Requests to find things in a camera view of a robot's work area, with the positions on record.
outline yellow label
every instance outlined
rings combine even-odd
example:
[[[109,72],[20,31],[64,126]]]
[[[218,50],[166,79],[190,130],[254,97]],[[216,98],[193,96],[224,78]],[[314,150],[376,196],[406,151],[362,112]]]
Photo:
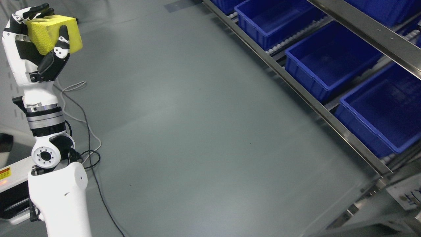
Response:
[[[0,180],[7,178],[10,175],[12,175],[12,171],[10,170],[10,167],[4,170],[0,170]]]

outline floor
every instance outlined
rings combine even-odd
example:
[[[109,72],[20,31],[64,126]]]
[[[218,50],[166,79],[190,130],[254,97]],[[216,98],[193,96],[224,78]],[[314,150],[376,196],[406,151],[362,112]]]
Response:
[[[80,20],[84,47],[60,81],[88,82],[69,95],[102,139],[96,173],[126,236],[306,236],[328,225],[373,178],[197,1],[49,3]],[[74,105],[68,111],[82,117]],[[86,150],[85,127],[70,122],[77,149]],[[119,236],[88,176],[93,236]],[[34,235],[46,236],[44,223],[0,223],[0,236]]]

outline yellow sponge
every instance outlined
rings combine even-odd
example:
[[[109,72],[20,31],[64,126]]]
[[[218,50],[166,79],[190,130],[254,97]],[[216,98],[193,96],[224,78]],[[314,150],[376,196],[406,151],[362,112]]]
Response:
[[[70,38],[70,53],[82,48],[82,38],[75,18],[53,15],[27,21],[29,38],[42,55],[54,49],[59,38],[60,26],[66,25]]]

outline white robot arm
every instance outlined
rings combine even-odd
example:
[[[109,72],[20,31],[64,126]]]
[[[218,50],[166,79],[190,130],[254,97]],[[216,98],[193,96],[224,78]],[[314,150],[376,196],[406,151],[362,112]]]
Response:
[[[77,162],[75,142],[66,133],[66,125],[53,83],[70,57],[69,34],[61,26],[59,38],[46,56],[39,54],[28,36],[26,22],[53,15],[47,3],[12,14],[2,43],[22,97],[13,98],[25,113],[36,139],[32,159],[36,164],[28,174],[31,220],[45,221],[49,237],[91,237],[85,189],[87,175]],[[68,166],[55,170],[60,161]]]

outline blue plastic bin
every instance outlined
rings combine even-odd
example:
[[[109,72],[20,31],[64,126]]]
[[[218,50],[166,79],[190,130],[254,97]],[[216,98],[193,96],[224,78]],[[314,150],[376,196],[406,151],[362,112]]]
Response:
[[[340,94],[347,82],[382,55],[336,22],[288,48],[285,54],[287,72],[320,102]]]
[[[234,7],[244,2],[244,0],[211,0],[222,12],[230,14],[234,11]]]
[[[307,0],[247,0],[236,6],[235,11],[239,27],[264,50],[324,16]]]
[[[421,138],[421,80],[392,64],[341,99],[335,116],[377,157]]]
[[[420,0],[346,0],[371,18],[392,27],[421,11]]]

